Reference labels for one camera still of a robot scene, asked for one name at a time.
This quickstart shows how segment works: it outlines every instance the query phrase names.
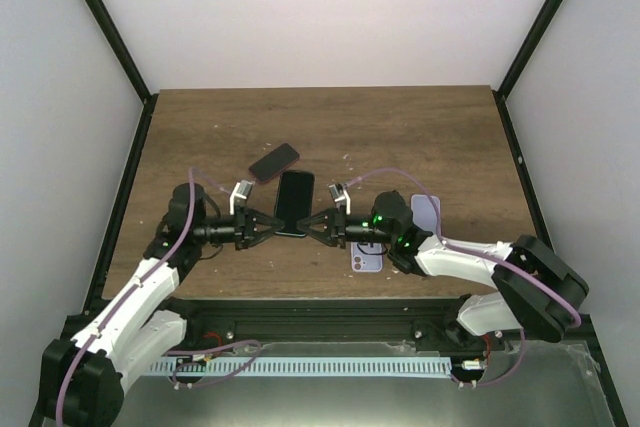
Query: black smartphone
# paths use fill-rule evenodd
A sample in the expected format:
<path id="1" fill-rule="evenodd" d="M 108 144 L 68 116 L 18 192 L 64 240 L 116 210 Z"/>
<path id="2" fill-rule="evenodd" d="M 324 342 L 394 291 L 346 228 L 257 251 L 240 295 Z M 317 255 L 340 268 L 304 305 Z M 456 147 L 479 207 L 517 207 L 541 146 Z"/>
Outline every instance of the black smartphone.
<path id="1" fill-rule="evenodd" d="M 251 172 L 259 183 L 264 184 L 276 177 L 299 158 L 300 154 L 289 144 L 285 143 L 276 147 L 249 167 L 249 172 Z"/>
<path id="2" fill-rule="evenodd" d="M 314 182 L 315 177 L 311 172 L 285 170 L 282 173 L 273 215 L 284 221 L 284 227 L 276 234 L 291 237 L 307 235 L 298 230 L 297 223 L 311 215 Z"/>

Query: brown wood surface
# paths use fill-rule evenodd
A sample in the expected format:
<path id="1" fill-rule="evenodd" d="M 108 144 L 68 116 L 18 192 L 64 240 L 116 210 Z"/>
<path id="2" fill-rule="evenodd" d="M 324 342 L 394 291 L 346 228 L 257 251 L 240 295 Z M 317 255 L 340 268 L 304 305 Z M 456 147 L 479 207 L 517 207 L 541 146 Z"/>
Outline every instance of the brown wood surface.
<path id="1" fill-rule="evenodd" d="M 491 90 L 471 87 L 172 90 L 160 94 L 105 286 L 112 297 L 131 276 L 173 188 L 198 166 L 228 188 L 283 142 L 296 169 L 315 173 L 313 211 L 331 207 L 327 185 L 393 166 L 419 178 L 442 202 L 443 234 L 471 241 L 533 233 Z M 251 207 L 273 212 L 277 180 L 254 188 Z M 395 174 L 350 190 L 366 212 L 383 190 L 407 200 L 418 189 Z M 208 190 L 222 208 L 224 195 Z M 452 278 L 354 273 L 349 250 L 309 238 L 275 237 L 246 251 L 231 246 L 200 262 L 183 298 L 433 297 L 485 293 Z"/>

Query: wooden tabletop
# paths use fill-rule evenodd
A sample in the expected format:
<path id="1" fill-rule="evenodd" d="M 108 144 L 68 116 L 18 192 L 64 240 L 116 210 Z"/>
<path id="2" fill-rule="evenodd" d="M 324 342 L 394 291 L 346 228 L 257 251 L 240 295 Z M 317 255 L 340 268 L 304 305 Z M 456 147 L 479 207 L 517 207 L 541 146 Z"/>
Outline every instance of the wooden tabletop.
<path id="1" fill-rule="evenodd" d="M 138 265 L 167 210 L 173 188 L 197 166 L 232 188 L 247 168 L 283 142 L 316 176 L 313 211 L 331 207 L 327 185 L 379 167 L 404 169 L 440 198 L 442 232 L 471 241 L 515 240 L 533 225 L 489 87 L 376 87 L 162 91 L 153 115 L 105 297 Z M 249 205 L 273 213 L 277 179 L 257 185 Z M 396 174 L 351 188 L 352 211 L 368 212 L 376 195 L 420 193 Z M 207 189 L 225 207 L 228 198 Z M 183 298 L 434 297 L 487 288 L 438 277 L 351 270 L 349 250 L 310 238 L 274 237 L 245 251 L 232 246 L 196 265 Z"/>

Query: black metal frame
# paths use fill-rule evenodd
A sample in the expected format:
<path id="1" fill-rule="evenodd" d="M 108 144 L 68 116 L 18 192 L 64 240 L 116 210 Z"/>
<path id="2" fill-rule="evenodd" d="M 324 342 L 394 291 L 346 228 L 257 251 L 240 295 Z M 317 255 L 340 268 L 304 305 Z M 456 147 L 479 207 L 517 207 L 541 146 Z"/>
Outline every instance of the black metal frame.
<path id="1" fill-rule="evenodd" d="M 84 313 L 67 319 L 62 337 L 70 337 L 80 330 L 107 304 L 107 301 L 102 299 L 102 291 L 157 101 L 157 94 L 151 95 L 147 89 L 102 0 L 85 1 L 144 105 L 86 297 Z M 498 112 L 536 233 L 549 246 L 551 246 L 551 239 L 511 124 L 506 100 L 562 1 L 546 0 L 544 2 L 504 81 L 498 91 L 494 91 Z M 477 347 L 451 350 L 449 344 L 442 343 L 435 337 L 424 336 L 416 340 L 414 336 L 416 330 L 428 330 L 429 325 L 441 322 L 445 312 L 455 301 L 455 299 L 391 299 L 201 300 L 196 302 L 200 308 L 200 317 L 208 326 L 218 331 L 232 331 L 236 339 L 257 338 L 264 342 L 344 341 L 345 339 L 383 342 L 410 340 L 415 341 L 420 350 L 437 350 L 443 355 L 456 357 L 475 353 Z M 591 355 L 600 364 L 601 370 L 598 375 L 616 425 L 628 425 L 590 317 L 583 316 L 582 327 L 569 331 L 567 338 L 587 342 Z M 41 418 L 34 414 L 30 425 L 40 424 Z"/>

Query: phone screen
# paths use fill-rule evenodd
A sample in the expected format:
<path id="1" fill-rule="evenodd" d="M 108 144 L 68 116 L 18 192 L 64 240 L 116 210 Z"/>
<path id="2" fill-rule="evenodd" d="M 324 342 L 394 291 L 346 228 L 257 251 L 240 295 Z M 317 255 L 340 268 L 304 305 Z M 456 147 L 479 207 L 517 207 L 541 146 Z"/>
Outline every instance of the phone screen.
<path id="1" fill-rule="evenodd" d="M 284 169 L 300 158 L 300 154 L 285 143 L 276 147 L 251 167 L 249 172 L 253 174 L 258 182 L 264 184 L 270 181 Z"/>
<path id="2" fill-rule="evenodd" d="M 293 237 L 306 235 L 298 230 L 296 224 L 311 215 L 314 181 L 311 172 L 286 170 L 282 173 L 274 216 L 285 224 L 277 234 Z"/>

